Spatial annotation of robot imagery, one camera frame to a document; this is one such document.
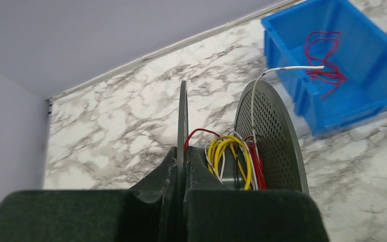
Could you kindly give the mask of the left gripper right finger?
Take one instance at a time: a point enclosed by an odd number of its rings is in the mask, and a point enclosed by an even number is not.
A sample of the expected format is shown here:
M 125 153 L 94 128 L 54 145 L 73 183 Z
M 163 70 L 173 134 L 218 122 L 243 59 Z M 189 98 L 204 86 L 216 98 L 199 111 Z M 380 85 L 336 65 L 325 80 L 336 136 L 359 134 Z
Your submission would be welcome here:
M 203 148 L 185 153 L 186 241 L 328 241 L 313 199 L 296 190 L 224 187 L 207 169 Z

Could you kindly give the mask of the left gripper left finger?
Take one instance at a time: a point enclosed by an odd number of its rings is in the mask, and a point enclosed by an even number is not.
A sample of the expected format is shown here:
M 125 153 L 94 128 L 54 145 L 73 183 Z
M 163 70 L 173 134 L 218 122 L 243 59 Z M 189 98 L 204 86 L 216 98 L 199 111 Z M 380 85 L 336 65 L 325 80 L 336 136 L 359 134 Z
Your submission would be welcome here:
M 131 188 L 24 190 L 0 203 L 0 241 L 173 241 L 176 149 Z

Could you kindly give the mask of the black round spool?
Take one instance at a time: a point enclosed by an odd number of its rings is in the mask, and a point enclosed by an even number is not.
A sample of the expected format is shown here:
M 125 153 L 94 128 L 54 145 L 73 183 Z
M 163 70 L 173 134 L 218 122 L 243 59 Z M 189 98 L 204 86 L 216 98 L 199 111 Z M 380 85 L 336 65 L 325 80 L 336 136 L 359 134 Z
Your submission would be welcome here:
M 235 130 L 242 135 L 251 132 L 251 101 L 255 111 L 259 154 L 264 160 L 266 190 L 296 190 L 309 195 L 306 172 L 297 135 L 280 95 L 266 82 L 249 83 L 240 98 L 235 118 Z M 228 181 L 221 183 L 238 190 L 234 167 L 225 173 Z

